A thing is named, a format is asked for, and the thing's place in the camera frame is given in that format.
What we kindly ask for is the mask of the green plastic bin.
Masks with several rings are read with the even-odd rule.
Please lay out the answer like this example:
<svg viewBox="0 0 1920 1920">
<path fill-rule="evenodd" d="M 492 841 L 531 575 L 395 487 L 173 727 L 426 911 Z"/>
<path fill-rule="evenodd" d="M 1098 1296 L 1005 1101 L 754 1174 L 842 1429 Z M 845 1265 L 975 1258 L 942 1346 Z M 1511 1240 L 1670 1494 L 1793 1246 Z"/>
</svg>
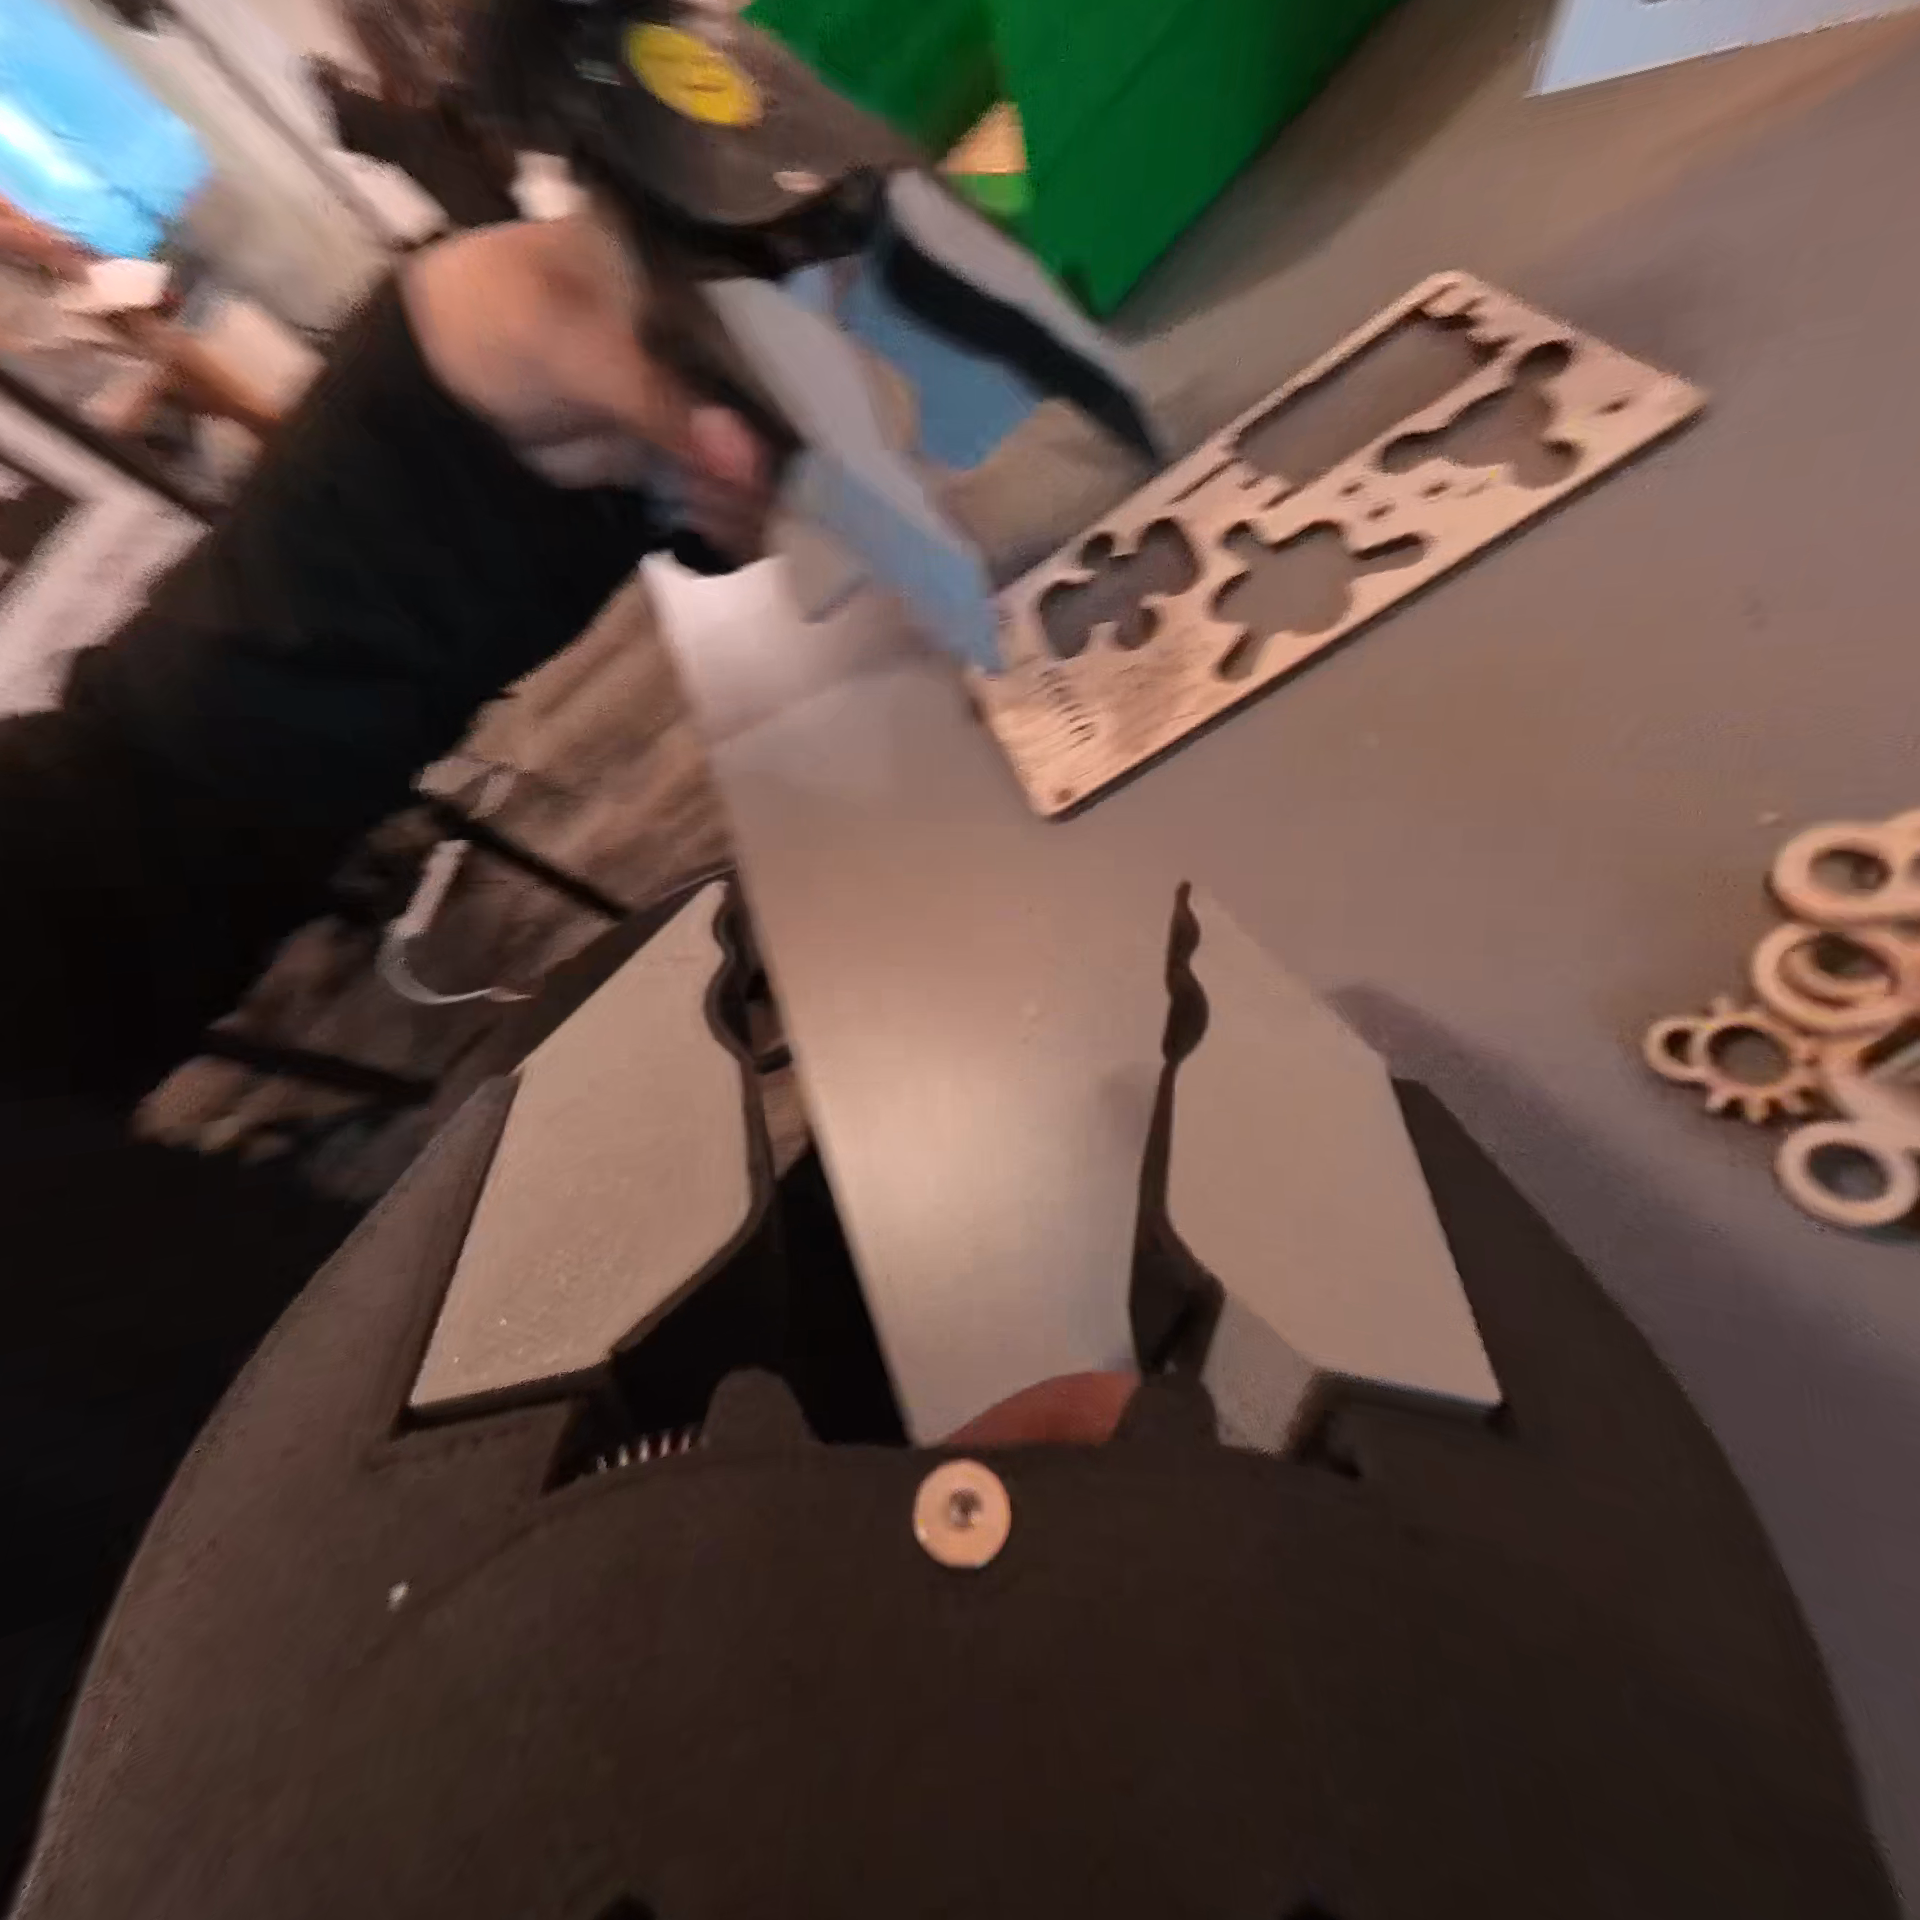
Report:
<svg viewBox="0 0 1920 1920">
<path fill-rule="evenodd" d="M 756 1 L 746 17 L 942 160 L 996 109 L 1019 160 L 947 176 L 1093 317 L 1390 15 L 1391 1 Z"/>
</svg>

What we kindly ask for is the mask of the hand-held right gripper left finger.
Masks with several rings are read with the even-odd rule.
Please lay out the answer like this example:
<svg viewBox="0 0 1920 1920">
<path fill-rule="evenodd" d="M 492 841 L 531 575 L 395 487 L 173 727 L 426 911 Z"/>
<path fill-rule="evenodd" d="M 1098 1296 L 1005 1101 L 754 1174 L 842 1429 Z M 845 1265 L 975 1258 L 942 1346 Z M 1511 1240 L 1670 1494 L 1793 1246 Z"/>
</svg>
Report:
<svg viewBox="0 0 1920 1920">
<path fill-rule="evenodd" d="M 411 1415 L 602 1378 L 750 1246 L 771 1162 L 747 960 L 737 887 L 701 883 L 522 1057 Z"/>
</svg>

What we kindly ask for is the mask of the wooden model parts sheet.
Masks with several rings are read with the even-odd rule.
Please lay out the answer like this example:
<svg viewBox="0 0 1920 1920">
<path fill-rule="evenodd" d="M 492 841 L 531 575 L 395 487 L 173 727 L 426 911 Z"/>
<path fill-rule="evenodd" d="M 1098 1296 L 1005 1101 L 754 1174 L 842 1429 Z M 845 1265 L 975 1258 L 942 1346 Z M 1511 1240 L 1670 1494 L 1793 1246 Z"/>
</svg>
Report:
<svg viewBox="0 0 1920 1920">
<path fill-rule="evenodd" d="M 1005 588 L 974 708 L 1029 810 L 1073 814 L 1707 401 L 1468 271 L 1434 273 Z"/>
</svg>

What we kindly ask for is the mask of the person's left hand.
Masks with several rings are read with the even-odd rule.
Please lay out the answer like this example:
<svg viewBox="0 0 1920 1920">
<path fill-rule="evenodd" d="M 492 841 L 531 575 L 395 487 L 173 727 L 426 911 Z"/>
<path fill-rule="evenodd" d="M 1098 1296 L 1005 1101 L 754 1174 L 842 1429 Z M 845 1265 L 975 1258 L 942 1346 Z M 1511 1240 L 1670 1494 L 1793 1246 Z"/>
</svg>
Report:
<svg viewBox="0 0 1920 1920">
<path fill-rule="evenodd" d="M 652 288 L 611 227 L 470 227 L 414 251 L 395 290 L 428 372 L 542 479 L 656 493 L 726 563 L 764 556 L 773 452 L 653 350 Z"/>
</svg>

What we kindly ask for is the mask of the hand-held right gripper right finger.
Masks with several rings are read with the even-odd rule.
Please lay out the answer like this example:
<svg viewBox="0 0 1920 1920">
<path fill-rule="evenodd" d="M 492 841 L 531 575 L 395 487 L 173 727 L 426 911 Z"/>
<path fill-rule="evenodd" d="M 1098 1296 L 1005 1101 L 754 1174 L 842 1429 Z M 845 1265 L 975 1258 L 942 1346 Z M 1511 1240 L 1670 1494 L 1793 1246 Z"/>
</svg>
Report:
<svg viewBox="0 0 1920 1920">
<path fill-rule="evenodd" d="M 1139 1169 L 1139 1365 L 1229 1447 L 1314 1447 L 1350 1406 L 1501 1403 L 1393 1078 L 1208 892 L 1177 886 Z"/>
</svg>

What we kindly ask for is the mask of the folded model instruction sheet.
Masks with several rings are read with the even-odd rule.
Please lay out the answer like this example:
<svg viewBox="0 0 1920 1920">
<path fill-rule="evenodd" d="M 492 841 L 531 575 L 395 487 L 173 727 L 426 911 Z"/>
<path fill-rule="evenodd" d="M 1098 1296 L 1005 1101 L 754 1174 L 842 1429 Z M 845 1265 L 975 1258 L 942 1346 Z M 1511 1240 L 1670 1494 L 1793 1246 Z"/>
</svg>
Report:
<svg viewBox="0 0 1920 1920">
<path fill-rule="evenodd" d="M 1915 8 L 1915 1 L 1559 1 L 1529 93 L 1542 98 L 1625 79 Z"/>
</svg>

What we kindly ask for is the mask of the black and white marker board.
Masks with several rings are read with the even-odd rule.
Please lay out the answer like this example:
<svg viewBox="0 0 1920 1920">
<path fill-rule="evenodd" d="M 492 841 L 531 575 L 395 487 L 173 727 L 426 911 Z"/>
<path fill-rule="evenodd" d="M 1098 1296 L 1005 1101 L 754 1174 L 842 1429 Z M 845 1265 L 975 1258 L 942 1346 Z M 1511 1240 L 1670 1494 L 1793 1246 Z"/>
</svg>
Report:
<svg viewBox="0 0 1920 1920">
<path fill-rule="evenodd" d="M 152 461 L 1 374 L 1 713 L 51 708 L 210 515 Z"/>
</svg>

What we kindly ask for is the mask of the wooden gear part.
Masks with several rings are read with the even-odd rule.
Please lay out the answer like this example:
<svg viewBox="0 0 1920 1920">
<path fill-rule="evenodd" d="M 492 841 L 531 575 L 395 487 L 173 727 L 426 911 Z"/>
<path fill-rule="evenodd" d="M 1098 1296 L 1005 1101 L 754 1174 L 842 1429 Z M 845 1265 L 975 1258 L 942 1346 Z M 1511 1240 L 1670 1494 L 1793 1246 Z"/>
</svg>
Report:
<svg viewBox="0 0 1920 1920">
<path fill-rule="evenodd" d="M 1700 1012 L 1656 1020 L 1642 1053 L 1713 1118 L 1766 1128 L 1830 1107 L 1814 1040 L 1761 1003 L 1716 995 Z"/>
</svg>

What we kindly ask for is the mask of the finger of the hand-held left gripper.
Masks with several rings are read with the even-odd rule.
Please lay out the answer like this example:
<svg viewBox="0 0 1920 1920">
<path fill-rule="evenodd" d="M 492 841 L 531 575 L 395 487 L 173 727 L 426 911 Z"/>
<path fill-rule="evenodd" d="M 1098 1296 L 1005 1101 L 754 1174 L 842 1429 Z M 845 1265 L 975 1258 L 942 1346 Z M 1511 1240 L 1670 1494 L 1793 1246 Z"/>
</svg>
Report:
<svg viewBox="0 0 1920 1920">
<path fill-rule="evenodd" d="M 744 370 L 795 438 L 785 504 L 891 594 L 952 659 L 998 666 L 994 585 L 902 444 L 886 366 L 843 327 L 831 297 L 756 277 L 705 282 Z"/>
<path fill-rule="evenodd" d="M 1141 463 L 1167 460 L 1128 353 L 1021 243 L 921 168 L 888 172 L 880 204 L 876 271 L 908 315 L 1073 408 Z"/>
</svg>

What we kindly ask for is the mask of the person's left forearm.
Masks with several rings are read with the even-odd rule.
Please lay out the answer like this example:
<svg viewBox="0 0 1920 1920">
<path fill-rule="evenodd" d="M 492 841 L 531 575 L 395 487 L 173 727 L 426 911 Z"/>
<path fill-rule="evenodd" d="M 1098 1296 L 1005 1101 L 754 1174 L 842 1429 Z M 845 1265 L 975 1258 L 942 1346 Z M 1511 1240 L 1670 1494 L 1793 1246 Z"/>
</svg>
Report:
<svg viewBox="0 0 1920 1920">
<path fill-rule="evenodd" d="M 660 520 L 535 474 L 431 376 L 398 275 L 372 296 L 225 515 L 3 717 L 3 1100 L 166 1078 Z"/>
</svg>

